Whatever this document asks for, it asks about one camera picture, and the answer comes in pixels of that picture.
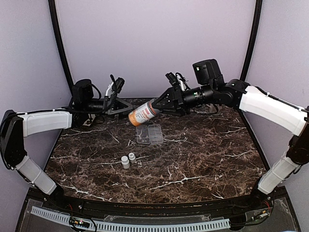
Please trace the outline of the orange pill bottle grey cap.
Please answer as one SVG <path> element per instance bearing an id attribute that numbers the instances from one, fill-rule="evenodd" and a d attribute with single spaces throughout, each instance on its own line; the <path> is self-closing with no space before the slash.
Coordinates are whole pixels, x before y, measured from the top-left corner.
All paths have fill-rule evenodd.
<path id="1" fill-rule="evenodd" d="M 155 99 L 151 99 L 129 113 L 128 119 L 133 126 L 137 127 L 160 113 L 158 109 L 153 108 L 154 101 Z"/>

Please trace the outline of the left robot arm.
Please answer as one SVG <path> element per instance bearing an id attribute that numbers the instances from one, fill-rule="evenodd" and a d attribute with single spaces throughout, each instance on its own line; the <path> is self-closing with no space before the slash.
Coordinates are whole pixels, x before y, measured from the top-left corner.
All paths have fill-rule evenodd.
<path id="1" fill-rule="evenodd" d="M 89 79 L 72 86 L 68 106 L 51 110 L 17 113 L 5 112 L 0 125 L 0 155 L 8 170 L 17 170 L 33 186 L 50 196 L 49 203 L 58 211 L 68 207 L 68 199 L 59 192 L 62 188 L 27 154 L 24 138 L 46 131 L 90 126 L 96 117 L 124 115 L 133 108 L 118 97 L 125 80 L 111 76 L 105 95 L 94 98 L 97 87 Z"/>

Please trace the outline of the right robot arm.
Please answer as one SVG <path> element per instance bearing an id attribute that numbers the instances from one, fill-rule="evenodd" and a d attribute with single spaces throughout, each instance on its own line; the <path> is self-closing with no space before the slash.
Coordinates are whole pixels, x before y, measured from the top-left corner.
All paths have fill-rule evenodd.
<path id="1" fill-rule="evenodd" d="M 176 75 L 167 73 L 171 87 L 153 102 L 153 108 L 164 114 L 183 116 L 196 106 L 225 105 L 265 118 L 293 134 L 288 150 L 260 178 L 255 192 L 246 200 L 246 205 L 256 210 L 265 202 L 265 195 L 309 162 L 309 110 L 239 79 L 226 83 L 215 59 L 197 62 L 193 64 L 193 69 L 200 87 L 182 90 Z"/>

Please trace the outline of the clear plastic pill organizer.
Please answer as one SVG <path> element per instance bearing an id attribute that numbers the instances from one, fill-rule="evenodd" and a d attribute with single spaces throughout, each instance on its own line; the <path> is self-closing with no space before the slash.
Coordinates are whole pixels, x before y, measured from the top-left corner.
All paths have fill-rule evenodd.
<path id="1" fill-rule="evenodd" d="M 159 145 L 164 142 L 159 124 L 140 125 L 136 127 L 136 140 L 142 145 Z"/>

